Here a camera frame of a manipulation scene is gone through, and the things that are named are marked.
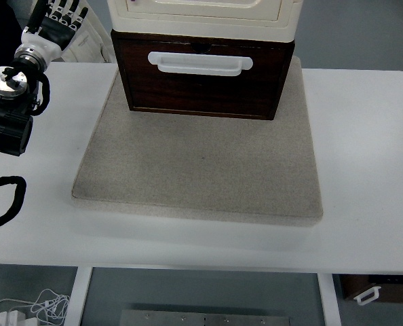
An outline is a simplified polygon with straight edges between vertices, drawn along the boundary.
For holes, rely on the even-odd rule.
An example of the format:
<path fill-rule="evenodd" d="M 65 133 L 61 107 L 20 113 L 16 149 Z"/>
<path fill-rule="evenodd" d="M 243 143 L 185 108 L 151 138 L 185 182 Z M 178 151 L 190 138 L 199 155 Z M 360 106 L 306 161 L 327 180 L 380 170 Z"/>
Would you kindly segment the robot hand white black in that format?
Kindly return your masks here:
<path fill-rule="evenodd" d="M 29 54 L 51 61 L 70 46 L 89 11 L 80 1 L 36 1 L 16 56 Z"/>

